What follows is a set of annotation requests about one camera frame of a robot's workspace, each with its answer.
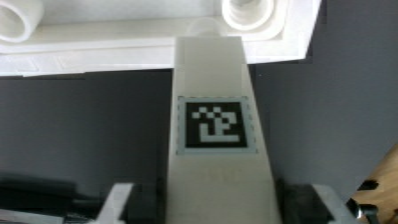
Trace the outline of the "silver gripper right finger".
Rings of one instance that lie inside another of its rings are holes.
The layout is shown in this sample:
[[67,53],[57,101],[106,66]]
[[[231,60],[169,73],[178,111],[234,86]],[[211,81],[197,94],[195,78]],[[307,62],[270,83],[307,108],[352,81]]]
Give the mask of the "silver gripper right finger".
[[314,184],[313,188],[332,216],[332,220],[327,222],[327,224],[361,224],[353,218],[352,212],[332,187]]

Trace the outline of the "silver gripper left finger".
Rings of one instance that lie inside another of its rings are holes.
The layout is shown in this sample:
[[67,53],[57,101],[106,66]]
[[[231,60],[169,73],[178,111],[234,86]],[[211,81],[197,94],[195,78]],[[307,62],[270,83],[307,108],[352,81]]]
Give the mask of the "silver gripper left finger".
[[133,187],[133,183],[114,184],[98,217],[87,224],[126,224],[121,220],[121,215]]

